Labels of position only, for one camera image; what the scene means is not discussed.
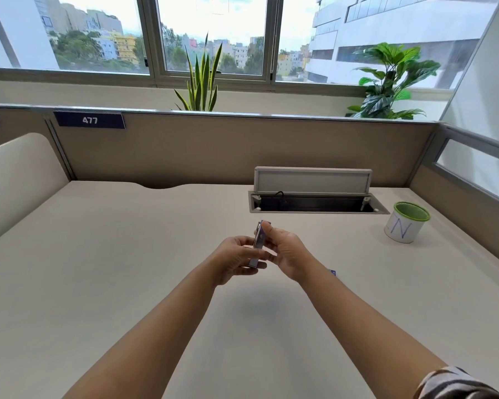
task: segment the leafy green plant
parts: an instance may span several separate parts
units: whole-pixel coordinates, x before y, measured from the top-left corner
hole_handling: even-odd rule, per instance
[[[407,119],[413,120],[414,115],[424,115],[421,109],[407,109],[394,112],[392,105],[397,100],[410,99],[409,86],[436,75],[440,64],[433,60],[419,62],[421,48],[419,46],[403,50],[403,45],[389,45],[380,43],[369,49],[355,52],[369,58],[374,64],[385,66],[385,71],[371,67],[359,67],[361,70],[372,74],[375,79],[362,77],[360,86],[366,86],[366,99],[362,106],[350,106],[347,117],[374,117],[379,119]]]
[[[207,40],[209,35],[205,37],[205,48],[202,55],[202,63],[198,63],[198,56],[196,56],[196,68],[193,71],[192,64],[190,63],[190,57],[188,56],[187,48],[185,52],[187,53],[188,68],[190,71],[190,81],[187,81],[187,89],[189,101],[187,102],[179,92],[174,89],[175,94],[183,103],[183,107],[186,111],[205,111],[212,112],[214,105],[216,104],[218,96],[218,85],[214,87],[214,78],[218,69],[218,63],[220,61],[220,56],[222,55],[222,45],[220,45],[218,52],[213,59],[209,57],[207,52]],[[209,101],[207,102],[207,94],[210,91]]]

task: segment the beige partition panel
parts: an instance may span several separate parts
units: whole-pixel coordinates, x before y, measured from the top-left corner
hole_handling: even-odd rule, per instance
[[[29,108],[0,108],[0,145],[28,133],[39,133],[47,138],[66,173],[67,169],[40,112]]]
[[[410,188],[499,258],[499,201],[463,190],[423,165]]]
[[[78,180],[253,184],[257,166],[373,169],[403,187],[435,123],[124,114],[126,130],[59,127]]]

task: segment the cup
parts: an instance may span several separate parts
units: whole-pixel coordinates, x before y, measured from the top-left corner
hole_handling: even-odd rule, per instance
[[[399,201],[394,204],[394,212],[386,223],[384,232],[394,241],[409,244],[416,239],[423,224],[430,219],[431,215],[423,207]]]

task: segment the cityscape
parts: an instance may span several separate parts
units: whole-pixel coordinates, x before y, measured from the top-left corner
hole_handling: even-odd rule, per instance
[[[74,3],[14,0],[11,4],[13,0],[0,0],[4,29],[0,33],[0,67],[149,73],[140,21],[136,9],[131,9],[135,0],[115,0],[118,15],[100,8],[107,0],[67,1]],[[196,8],[191,4],[180,11],[183,1],[195,2]],[[216,10],[200,9],[209,1],[213,5],[213,0],[159,0],[164,7],[161,25],[166,69],[188,71],[187,53],[194,63],[204,52],[212,57],[221,45],[222,73],[262,75],[264,37],[260,34],[264,33],[266,0],[214,0]],[[419,46],[422,60],[440,63],[437,76],[417,86],[452,89],[498,2],[284,0],[276,80],[357,85],[364,76],[357,68],[383,69],[359,52],[388,42],[405,48]],[[214,36],[206,45],[207,32]]]

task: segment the desk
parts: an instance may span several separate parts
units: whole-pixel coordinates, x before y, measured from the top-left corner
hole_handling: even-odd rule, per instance
[[[297,233],[364,300],[499,389],[499,261],[425,205],[412,245],[387,215],[250,214],[251,186],[71,182],[0,238],[0,399],[58,398],[224,237]],[[297,284],[274,265],[217,289],[165,398],[366,398]]]

